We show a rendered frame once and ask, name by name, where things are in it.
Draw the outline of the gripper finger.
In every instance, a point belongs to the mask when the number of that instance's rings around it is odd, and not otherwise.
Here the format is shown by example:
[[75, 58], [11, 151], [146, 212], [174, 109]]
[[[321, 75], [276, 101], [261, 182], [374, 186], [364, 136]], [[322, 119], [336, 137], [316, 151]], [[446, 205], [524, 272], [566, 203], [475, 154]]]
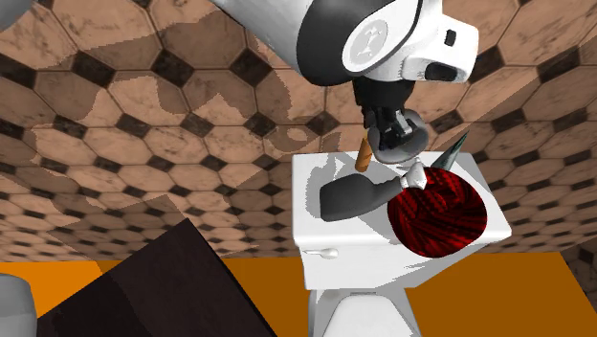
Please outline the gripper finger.
[[388, 132], [391, 130], [391, 110], [385, 107], [364, 107], [364, 127], [372, 149], [390, 150]]
[[409, 123], [409, 119], [406, 119], [400, 110], [394, 112], [390, 122], [390, 144], [404, 146], [410, 143], [413, 137], [414, 128]]

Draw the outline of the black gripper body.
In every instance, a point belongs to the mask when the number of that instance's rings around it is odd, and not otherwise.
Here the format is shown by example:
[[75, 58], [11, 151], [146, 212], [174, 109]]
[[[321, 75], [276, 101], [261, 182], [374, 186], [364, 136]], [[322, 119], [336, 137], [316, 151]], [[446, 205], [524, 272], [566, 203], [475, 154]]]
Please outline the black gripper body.
[[352, 80], [355, 102], [361, 107], [363, 114], [374, 108], [402, 111], [414, 85], [413, 80], [406, 79], [380, 81], [359, 77]]

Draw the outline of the grey bowl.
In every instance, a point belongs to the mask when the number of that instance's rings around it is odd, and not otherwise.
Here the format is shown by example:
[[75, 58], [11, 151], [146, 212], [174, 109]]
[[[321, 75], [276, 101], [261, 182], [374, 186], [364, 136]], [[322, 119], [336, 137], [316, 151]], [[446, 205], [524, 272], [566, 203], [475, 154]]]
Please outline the grey bowl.
[[384, 164], [398, 164], [413, 159], [421, 153], [428, 145], [429, 133], [421, 117], [413, 110], [401, 111], [414, 128], [413, 140], [404, 146], [392, 146], [390, 150], [371, 149], [378, 162]]

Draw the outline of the orange-brown stick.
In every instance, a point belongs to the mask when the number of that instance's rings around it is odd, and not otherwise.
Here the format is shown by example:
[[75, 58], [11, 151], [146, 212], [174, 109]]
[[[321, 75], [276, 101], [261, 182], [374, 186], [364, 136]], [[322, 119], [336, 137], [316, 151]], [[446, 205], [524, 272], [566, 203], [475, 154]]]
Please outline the orange-brown stick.
[[368, 169], [372, 157], [372, 150], [369, 145], [367, 136], [362, 138], [360, 149], [355, 161], [355, 170], [358, 172], [365, 172]]

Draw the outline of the dark green cone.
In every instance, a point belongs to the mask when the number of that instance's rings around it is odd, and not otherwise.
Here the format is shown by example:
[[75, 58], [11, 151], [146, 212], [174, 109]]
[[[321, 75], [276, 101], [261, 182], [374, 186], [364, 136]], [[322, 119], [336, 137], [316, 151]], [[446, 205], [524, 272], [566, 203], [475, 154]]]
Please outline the dark green cone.
[[444, 169], [449, 171], [456, 160], [459, 150], [463, 146], [468, 133], [462, 135], [448, 149], [446, 149], [432, 164], [431, 168]]

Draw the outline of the dark grey bottle white cap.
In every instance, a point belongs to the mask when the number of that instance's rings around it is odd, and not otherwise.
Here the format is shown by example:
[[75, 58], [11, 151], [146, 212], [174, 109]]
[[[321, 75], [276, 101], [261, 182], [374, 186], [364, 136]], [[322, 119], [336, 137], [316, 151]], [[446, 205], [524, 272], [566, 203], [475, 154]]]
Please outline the dark grey bottle white cap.
[[419, 160], [404, 175], [383, 183], [373, 183], [360, 173], [350, 174], [321, 187], [321, 218], [331, 222], [369, 213], [407, 189], [423, 190], [427, 183], [424, 166]]

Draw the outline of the red yarn ball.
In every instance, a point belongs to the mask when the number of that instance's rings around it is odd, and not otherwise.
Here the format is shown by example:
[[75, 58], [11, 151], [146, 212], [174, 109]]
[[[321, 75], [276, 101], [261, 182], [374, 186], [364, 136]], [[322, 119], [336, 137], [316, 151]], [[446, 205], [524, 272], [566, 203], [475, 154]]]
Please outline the red yarn ball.
[[426, 258], [443, 258], [478, 239], [488, 215], [478, 192], [458, 175], [425, 168], [424, 189], [408, 188], [387, 203], [387, 217], [400, 242]]

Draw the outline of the white toilet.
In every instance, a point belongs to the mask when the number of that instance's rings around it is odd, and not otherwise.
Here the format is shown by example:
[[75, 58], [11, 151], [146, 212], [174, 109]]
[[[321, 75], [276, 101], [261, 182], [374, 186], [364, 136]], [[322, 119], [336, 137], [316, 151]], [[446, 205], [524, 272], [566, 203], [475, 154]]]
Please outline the white toilet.
[[292, 159], [292, 236], [309, 290], [308, 337], [421, 337], [406, 291], [512, 234], [473, 156], [458, 153], [452, 173], [482, 198], [484, 233], [443, 258], [418, 256], [393, 233], [386, 207], [325, 222], [320, 188], [353, 173], [356, 152], [299, 154]]

